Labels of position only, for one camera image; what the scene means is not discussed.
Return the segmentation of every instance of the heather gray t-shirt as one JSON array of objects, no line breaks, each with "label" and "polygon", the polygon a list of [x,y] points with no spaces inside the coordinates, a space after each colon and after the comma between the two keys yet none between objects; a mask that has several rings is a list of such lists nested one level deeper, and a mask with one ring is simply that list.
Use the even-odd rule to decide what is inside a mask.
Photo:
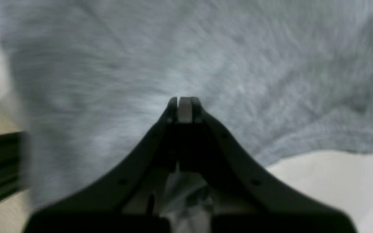
[{"label": "heather gray t-shirt", "polygon": [[34,207],[119,164],[196,96],[262,165],[373,152],[373,0],[0,0]]}]

